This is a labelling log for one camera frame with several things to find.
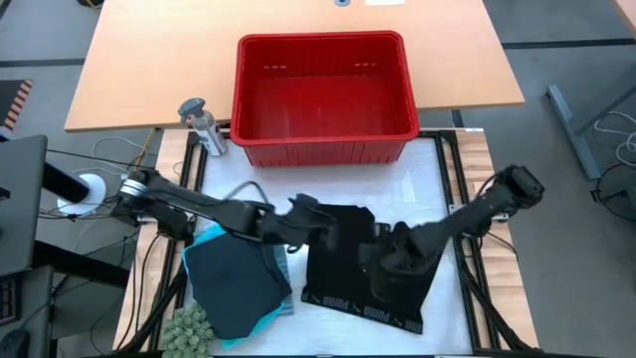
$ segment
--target teal cloth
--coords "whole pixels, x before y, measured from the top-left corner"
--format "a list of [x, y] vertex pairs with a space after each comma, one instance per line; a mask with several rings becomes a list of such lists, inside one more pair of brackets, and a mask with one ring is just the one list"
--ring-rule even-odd
[[[223, 228], [219, 225], [214, 225], [211, 228], [209, 228], [207, 231], [205, 231], [203, 234], [201, 234], [198, 238], [195, 239], [195, 242], [187, 247], [186, 249], [184, 249], [181, 252], [181, 260], [183, 261], [183, 265], [186, 268], [186, 273], [188, 275], [190, 275], [190, 272], [188, 271], [188, 262], [186, 261], [186, 255], [188, 254], [188, 250], [206, 243], [208, 241], [214, 240], [216, 238], [218, 238], [219, 236], [225, 234], [226, 231], [223, 230]], [[280, 313], [280, 311], [282, 310], [282, 307], [284, 306], [284, 302], [280, 303], [280, 307], [274, 309], [273, 311], [267, 313], [266, 315], [264, 315], [257, 323], [256, 326], [254, 327], [254, 329], [251, 331], [251, 333], [249, 334], [248, 337], [246, 338], [238, 338], [238, 339], [228, 339], [228, 340], [224, 340], [222, 341], [222, 346], [223, 349], [230, 349], [234, 346], [236, 346], [237, 344], [243, 342], [244, 340], [248, 339], [249, 337], [253, 336], [254, 334], [260, 332], [261, 330], [263, 330], [269, 323], [271, 323], [271, 321], [273, 321], [273, 319]]]

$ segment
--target gray floor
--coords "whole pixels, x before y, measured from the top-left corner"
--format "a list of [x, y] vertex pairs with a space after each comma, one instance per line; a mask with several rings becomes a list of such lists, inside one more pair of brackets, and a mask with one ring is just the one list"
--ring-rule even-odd
[[[503, 42], [632, 36], [608, 0], [485, 0], [485, 3]], [[88, 49], [97, 16], [98, 12], [78, 6], [75, 0], [14, 0], [0, 21], [0, 61], [81, 58]], [[527, 165], [547, 187], [540, 206], [520, 213], [511, 223], [540, 343], [552, 352], [633, 356], [635, 228], [591, 200], [589, 191], [593, 183], [584, 178], [544, 94], [547, 85], [559, 85], [573, 107], [581, 106], [635, 63], [636, 47], [518, 50], [508, 51], [507, 56], [526, 104], [462, 112], [466, 126], [486, 129], [497, 168], [509, 163]], [[80, 67], [0, 69], [0, 80], [34, 80], [16, 134], [47, 132], [50, 147], [82, 153], [89, 153], [92, 144], [107, 135], [123, 135], [143, 142], [148, 130], [64, 133], [80, 71]], [[620, 109], [636, 115], [636, 101], [630, 99]], [[451, 125], [447, 112], [424, 112], [421, 123]], [[620, 125], [634, 130], [630, 125]], [[590, 135], [595, 138], [599, 160], [604, 165], [611, 164], [611, 150], [623, 138], [603, 133]], [[151, 149], [156, 151], [157, 142]], [[136, 150], [106, 142], [99, 155], [127, 161], [136, 155]], [[67, 170], [95, 166], [90, 161], [70, 157], [50, 155], [49, 159]], [[105, 177], [109, 189], [114, 191], [117, 178]], [[42, 206], [53, 205], [53, 197], [45, 194]], [[46, 229], [50, 234], [41, 239], [71, 249], [83, 225], [43, 222], [41, 232]], [[79, 252], [114, 242], [129, 234], [130, 228], [107, 221], [95, 224], [90, 231], [91, 235], [79, 244]], [[92, 316], [90, 312], [82, 315], [67, 312], [67, 326], [81, 327], [79, 331], [91, 326], [120, 295], [116, 290], [94, 284], [88, 285], [82, 294], [94, 302], [90, 308]], [[112, 342], [118, 309], [115, 304], [114, 313], [109, 315], [111, 319], [106, 319], [95, 331], [96, 344], [101, 350], [107, 350]], [[63, 340], [62, 347], [64, 357], [97, 353], [86, 333]]]

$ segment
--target sticker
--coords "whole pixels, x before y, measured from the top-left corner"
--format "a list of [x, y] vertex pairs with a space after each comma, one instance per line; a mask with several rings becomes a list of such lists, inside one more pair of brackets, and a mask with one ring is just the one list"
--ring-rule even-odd
[[365, 0], [368, 6], [378, 5], [404, 5], [406, 0]]

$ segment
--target red plastic bin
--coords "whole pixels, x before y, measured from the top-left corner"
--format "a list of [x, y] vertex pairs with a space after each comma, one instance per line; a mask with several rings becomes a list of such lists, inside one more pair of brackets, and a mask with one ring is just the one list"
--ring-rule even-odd
[[390, 163], [419, 131], [393, 31], [248, 35], [232, 141], [254, 166]]

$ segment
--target green knitted object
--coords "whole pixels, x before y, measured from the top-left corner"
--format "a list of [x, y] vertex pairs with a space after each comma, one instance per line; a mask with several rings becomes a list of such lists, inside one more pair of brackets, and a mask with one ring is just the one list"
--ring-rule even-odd
[[215, 339], [206, 311], [197, 303], [175, 310], [163, 334], [163, 358], [207, 358]]

